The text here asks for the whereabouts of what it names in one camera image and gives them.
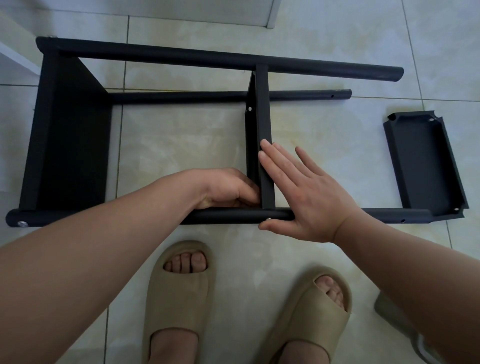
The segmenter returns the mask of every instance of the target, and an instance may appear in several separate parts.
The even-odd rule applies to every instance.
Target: hand
[[[235,168],[191,170],[190,177],[204,186],[196,209],[207,207],[257,206],[260,203],[258,186]]]
[[[333,242],[335,233],[352,214],[363,213],[353,198],[300,147],[301,162],[280,144],[260,142],[260,163],[287,199],[295,220],[266,220],[258,226],[299,240]]]

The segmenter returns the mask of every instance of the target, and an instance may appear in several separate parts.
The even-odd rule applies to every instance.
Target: foot
[[[320,276],[315,280],[315,284],[319,290],[326,293],[333,302],[345,310],[343,292],[332,277]],[[328,364],[329,359],[326,351],[320,346],[306,341],[294,340],[285,345],[279,363]]]
[[[165,263],[167,272],[189,274],[200,273],[207,268],[202,252],[182,253]],[[149,363],[193,364],[197,352],[198,337],[195,333],[181,328],[166,328],[152,335]]]

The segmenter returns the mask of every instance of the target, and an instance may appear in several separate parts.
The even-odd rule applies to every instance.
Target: floor
[[[283,0],[275,29],[80,12],[18,12],[36,35],[402,66],[397,83],[275,74],[271,89],[351,88],[346,101],[273,103],[272,135],[303,146],[360,206],[401,207],[382,128],[395,111],[443,116],[470,209],[465,218],[396,228],[480,259],[480,22],[476,0]],[[7,62],[0,59],[0,64]],[[109,91],[246,90],[249,73],[119,61],[84,61]],[[21,188],[38,78],[0,72],[2,212]],[[243,107],[128,106],[118,109],[118,180],[113,197],[192,167],[245,171]],[[285,206],[277,190],[277,205]],[[2,227],[3,242],[28,229]],[[345,275],[353,314],[333,363],[422,363],[409,341],[374,311],[375,285],[334,245],[299,242],[256,226],[182,226],[143,264],[59,363],[140,362],[147,284],[170,244],[198,239],[218,265],[201,363],[248,363],[295,278],[314,264]]]

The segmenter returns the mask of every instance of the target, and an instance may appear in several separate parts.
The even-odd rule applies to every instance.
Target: right hand
[[[333,242],[342,223],[351,215],[363,213],[353,198],[300,147],[295,151],[301,162],[280,144],[263,139],[258,153],[260,163],[285,196],[295,214],[293,221],[270,219],[260,230],[312,242]]]

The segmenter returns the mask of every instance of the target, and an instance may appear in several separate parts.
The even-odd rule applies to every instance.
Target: slide sandal
[[[323,275],[332,277],[341,288],[346,311],[315,285],[315,280]],[[332,361],[351,311],[352,293],[340,273],[328,267],[308,271],[290,293],[255,363],[277,363],[285,345],[293,340],[307,341],[322,347]]]
[[[175,255],[202,252],[207,269],[200,273],[173,273],[163,269]],[[215,265],[210,249],[193,240],[173,244],[155,263],[148,283],[145,308],[142,363],[150,357],[152,334],[165,328],[183,328],[199,337],[205,328],[212,305],[215,284]]]

